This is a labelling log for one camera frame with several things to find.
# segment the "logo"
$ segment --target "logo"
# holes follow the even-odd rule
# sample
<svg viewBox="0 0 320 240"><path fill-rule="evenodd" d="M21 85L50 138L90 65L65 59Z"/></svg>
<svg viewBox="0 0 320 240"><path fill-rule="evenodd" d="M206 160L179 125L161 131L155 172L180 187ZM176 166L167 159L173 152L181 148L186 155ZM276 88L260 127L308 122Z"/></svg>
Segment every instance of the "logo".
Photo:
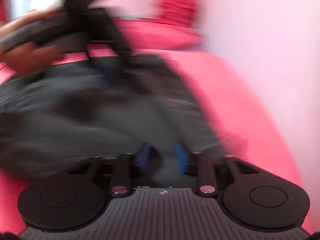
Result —
<svg viewBox="0 0 320 240"><path fill-rule="evenodd" d="M169 194L169 191L163 189L163 190L161 190L159 193L164 196L164 195Z"/></svg>

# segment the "pink wall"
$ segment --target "pink wall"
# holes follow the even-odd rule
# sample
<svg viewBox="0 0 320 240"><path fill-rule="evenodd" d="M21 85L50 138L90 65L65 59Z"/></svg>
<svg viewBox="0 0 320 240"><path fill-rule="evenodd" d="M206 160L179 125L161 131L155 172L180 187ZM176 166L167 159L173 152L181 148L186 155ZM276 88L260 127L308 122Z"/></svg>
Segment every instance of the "pink wall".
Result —
<svg viewBox="0 0 320 240"><path fill-rule="evenodd" d="M206 0L208 50L260 97L300 168L320 230L320 0Z"/></svg>

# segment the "pink cushion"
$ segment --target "pink cushion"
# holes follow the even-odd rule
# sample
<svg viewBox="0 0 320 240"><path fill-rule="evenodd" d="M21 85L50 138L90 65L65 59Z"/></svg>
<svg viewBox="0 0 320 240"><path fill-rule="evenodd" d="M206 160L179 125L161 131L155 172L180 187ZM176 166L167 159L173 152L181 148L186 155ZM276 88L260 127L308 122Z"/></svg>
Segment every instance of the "pink cushion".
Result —
<svg viewBox="0 0 320 240"><path fill-rule="evenodd" d="M221 140L231 154L302 186L296 163L273 121L225 60L205 52L138 52L154 53L167 59L191 89L209 124L221 134ZM100 49L91 54L107 56L110 51ZM71 59L82 59L82 56L69 55L68 60ZM9 73L0 71L0 77L2 75L1 80L5 80ZM17 234L24 229L16 207L18 195L24 187L0 172L0 231ZM303 228L309 233L313 232L309 216Z"/></svg>
<svg viewBox="0 0 320 240"><path fill-rule="evenodd" d="M147 20L120 20L118 26L135 49L176 50L199 44L201 40L191 29Z"/></svg>

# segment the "hand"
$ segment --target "hand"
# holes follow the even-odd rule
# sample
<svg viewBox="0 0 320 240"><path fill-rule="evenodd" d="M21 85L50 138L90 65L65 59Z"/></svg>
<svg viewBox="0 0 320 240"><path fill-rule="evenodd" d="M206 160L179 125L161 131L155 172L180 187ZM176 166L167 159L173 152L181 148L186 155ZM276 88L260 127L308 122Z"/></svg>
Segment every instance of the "hand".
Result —
<svg viewBox="0 0 320 240"><path fill-rule="evenodd" d="M29 23L47 19L52 15L63 11L63 8L47 8L45 10L33 10L0 28L0 37L21 28ZM53 61L62 60L64 53L56 46L39 48L35 43L23 44L5 54L0 53L0 60L4 61L16 75L21 77L39 71L43 67L51 66Z"/></svg>

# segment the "metal rivet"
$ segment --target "metal rivet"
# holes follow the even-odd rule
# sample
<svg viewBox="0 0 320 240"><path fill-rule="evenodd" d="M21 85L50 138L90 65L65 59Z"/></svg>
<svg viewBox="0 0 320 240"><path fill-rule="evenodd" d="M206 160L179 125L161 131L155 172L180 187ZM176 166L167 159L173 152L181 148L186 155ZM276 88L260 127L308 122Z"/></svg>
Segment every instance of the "metal rivet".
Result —
<svg viewBox="0 0 320 240"><path fill-rule="evenodd" d="M211 194L216 191L216 188L211 185L204 185L200 187L200 191L204 194Z"/></svg>
<svg viewBox="0 0 320 240"><path fill-rule="evenodd" d="M112 192L114 194L124 194L128 191L128 189L125 186L115 186L112 188Z"/></svg>

